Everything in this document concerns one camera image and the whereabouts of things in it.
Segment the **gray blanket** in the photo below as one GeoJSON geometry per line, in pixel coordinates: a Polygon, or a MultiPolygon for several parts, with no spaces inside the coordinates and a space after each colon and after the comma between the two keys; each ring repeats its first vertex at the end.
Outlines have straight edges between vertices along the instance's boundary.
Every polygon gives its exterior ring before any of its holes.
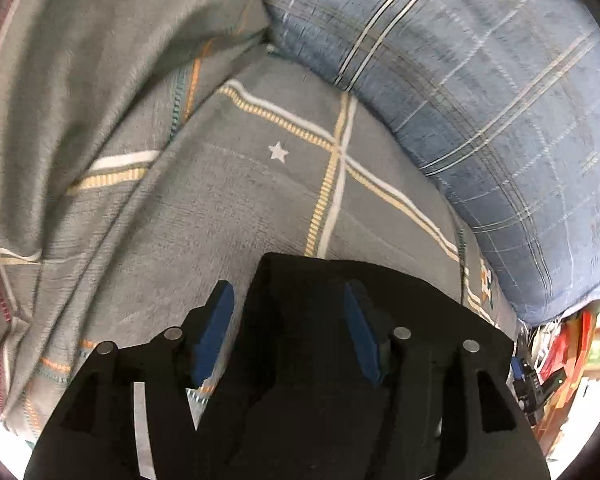
{"type": "MultiPolygon", "coordinates": [[[[353,95],[262,44],[266,27],[260,0],[0,0],[11,431],[36,440],[96,342],[147,341],[220,279],[240,306],[267,251],[393,267],[514,333],[467,225],[353,95]]],[[[200,408],[238,323],[239,308],[200,408]]]]}

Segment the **gray fabric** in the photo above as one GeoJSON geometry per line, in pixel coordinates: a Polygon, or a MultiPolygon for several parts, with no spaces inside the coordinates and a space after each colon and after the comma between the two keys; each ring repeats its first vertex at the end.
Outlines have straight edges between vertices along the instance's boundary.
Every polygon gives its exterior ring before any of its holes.
{"type": "Polygon", "coordinates": [[[518,316],[600,298],[600,30],[580,0],[264,0],[471,226],[518,316]]]}
{"type": "Polygon", "coordinates": [[[192,392],[202,410],[267,251],[393,267],[514,333],[467,225],[353,96],[259,44],[260,0],[13,9],[0,47],[11,430],[35,441],[95,342],[145,342],[229,280],[238,310],[192,392]]]}

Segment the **silver screw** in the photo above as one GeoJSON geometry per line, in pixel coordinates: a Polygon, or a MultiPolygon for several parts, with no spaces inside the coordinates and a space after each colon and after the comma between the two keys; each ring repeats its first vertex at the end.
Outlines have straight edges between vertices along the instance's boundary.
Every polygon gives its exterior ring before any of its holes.
{"type": "Polygon", "coordinates": [[[403,326],[397,326],[394,328],[394,336],[396,339],[408,339],[411,337],[411,330],[403,326]]]}
{"type": "Polygon", "coordinates": [[[180,339],[182,336],[182,330],[180,330],[177,326],[172,326],[164,331],[164,336],[170,341],[176,341],[176,339],[180,339]]]}
{"type": "Polygon", "coordinates": [[[462,346],[467,352],[471,352],[472,354],[475,354],[480,349],[480,345],[473,339],[467,339],[462,343],[462,346]]]}
{"type": "Polygon", "coordinates": [[[98,346],[96,346],[96,351],[98,354],[106,355],[113,350],[113,343],[111,341],[103,341],[98,346]]]}

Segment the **star print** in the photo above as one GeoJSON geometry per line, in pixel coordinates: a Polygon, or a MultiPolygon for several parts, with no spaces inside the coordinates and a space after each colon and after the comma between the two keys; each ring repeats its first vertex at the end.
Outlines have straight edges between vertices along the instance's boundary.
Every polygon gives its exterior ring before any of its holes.
{"type": "Polygon", "coordinates": [[[285,156],[289,154],[287,150],[284,150],[282,148],[282,145],[280,145],[280,141],[278,141],[278,143],[275,146],[269,146],[269,151],[271,152],[271,160],[274,160],[276,158],[277,160],[282,162],[282,164],[285,163],[285,156]]]}

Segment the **blue plaid cloth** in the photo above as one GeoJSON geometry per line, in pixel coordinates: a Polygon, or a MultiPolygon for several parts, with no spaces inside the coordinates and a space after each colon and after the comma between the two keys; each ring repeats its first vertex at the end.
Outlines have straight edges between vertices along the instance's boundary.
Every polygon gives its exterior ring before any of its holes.
{"type": "Polygon", "coordinates": [[[471,226],[518,316],[600,298],[600,30],[580,0],[265,0],[471,226]]]}

